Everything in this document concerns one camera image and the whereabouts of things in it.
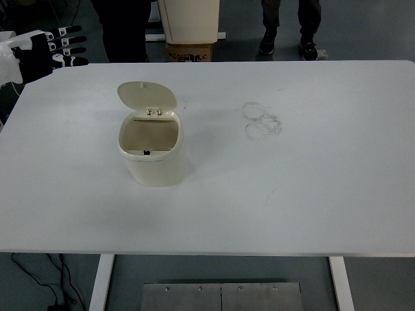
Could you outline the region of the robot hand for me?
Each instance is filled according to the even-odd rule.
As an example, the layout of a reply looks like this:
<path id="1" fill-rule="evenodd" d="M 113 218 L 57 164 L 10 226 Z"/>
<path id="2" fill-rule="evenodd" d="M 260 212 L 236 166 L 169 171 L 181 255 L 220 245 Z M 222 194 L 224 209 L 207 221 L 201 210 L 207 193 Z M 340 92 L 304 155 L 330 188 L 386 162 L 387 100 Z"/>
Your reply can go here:
<path id="1" fill-rule="evenodd" d="M 87 59 L 75 56 L 86 49 L 70 46 L 86 41 L 85 36 L 73 35 L 81 30 L 81 26 L 75 25 L 20 35 L 2 31 L 1 85 L 28 84 L 50 75 L 55 69 L 87 65 Z"/>

